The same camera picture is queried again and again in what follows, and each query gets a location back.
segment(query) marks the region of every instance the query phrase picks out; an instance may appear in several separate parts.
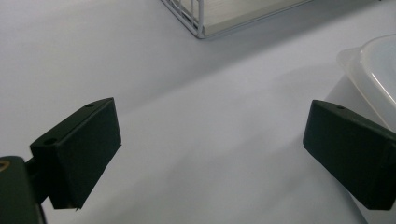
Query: white table surface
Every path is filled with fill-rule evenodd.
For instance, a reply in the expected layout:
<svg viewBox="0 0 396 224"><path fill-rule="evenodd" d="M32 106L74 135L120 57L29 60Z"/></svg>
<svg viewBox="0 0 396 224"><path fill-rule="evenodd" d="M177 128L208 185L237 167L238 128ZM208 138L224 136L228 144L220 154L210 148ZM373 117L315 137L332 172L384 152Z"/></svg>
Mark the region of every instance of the white table surface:
<svg viewBox="0 0 396 224"><path fill-rule="evenodd" d="M342 49L396 33L396 1L315 0L208 40L159 0L0 2L1 155L115 97L122 147L49 224L364 223L302 147Z"/></svg>

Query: screw hole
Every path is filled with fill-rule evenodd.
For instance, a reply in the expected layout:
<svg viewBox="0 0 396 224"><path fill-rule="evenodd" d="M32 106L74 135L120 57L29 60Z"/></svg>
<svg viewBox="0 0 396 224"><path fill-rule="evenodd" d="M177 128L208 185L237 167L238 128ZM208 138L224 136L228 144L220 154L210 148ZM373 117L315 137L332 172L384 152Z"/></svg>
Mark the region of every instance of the screw hole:
<svg viewBox="0 0 396 224"><path fill-rule="evenodd" d="M0 161L0 172L6 170L10 165L9 161Z"/></svg>
<svg viewBox="0 0 396 224"><path fill-rule="evenodd" d="M47 140L44 142L44 145L52 145L52 144L54 144L56 141L57 141L56 138L50 138L50 139L47 139Z"/></svg>

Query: wire basket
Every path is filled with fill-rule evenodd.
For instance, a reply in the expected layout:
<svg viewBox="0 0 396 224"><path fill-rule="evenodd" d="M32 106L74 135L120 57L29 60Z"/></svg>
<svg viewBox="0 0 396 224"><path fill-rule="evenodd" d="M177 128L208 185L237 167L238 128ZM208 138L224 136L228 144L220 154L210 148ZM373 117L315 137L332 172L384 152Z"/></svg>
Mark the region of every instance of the wire basket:
<svg viewBox="0 0 396 224"><path fill-rule="evenodd" d="M310 0L162 0L198 38L217 35Z"/></svg>

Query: plastic lid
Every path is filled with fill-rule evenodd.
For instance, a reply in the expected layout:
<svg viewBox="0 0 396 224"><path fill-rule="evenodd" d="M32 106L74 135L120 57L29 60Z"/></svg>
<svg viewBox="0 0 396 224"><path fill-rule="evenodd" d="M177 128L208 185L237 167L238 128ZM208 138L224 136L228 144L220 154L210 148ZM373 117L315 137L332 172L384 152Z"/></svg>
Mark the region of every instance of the plastic lid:
<svg viewBox="0 0 396 224"><path fill-rule="evenodd" d="M337 56L354 83L387 127L396 131L396 35L346 49Z"/></svg>

